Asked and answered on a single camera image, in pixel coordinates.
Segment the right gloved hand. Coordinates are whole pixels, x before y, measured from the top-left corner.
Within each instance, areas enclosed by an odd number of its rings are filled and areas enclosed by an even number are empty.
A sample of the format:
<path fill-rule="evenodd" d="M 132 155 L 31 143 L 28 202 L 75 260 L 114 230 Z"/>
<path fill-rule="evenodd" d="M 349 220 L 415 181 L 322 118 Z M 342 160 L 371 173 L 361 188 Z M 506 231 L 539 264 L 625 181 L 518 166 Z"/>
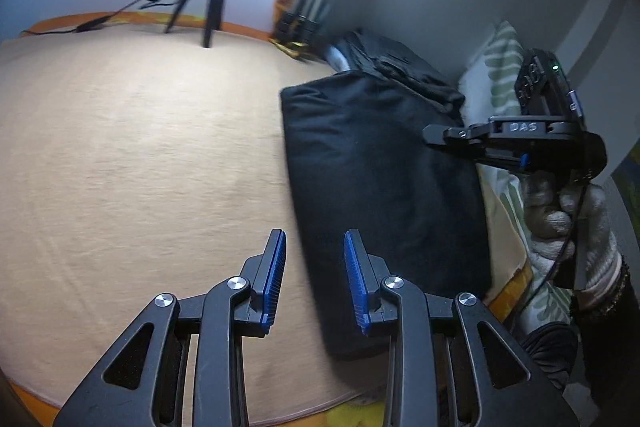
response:
<path fill-rule="evenodd" d="M 582 309 L 603 303 L 612 293 L 623 265 L 603 188 L 591 183 L 585 190 L 573 185 L 556 191 L 548 176 L 538 173 L 523 179 L 522 191 L 532 265 L 541 274 L 550 275 L 584 245 L 586 283 L 575 293 L 577 302 Z"/>

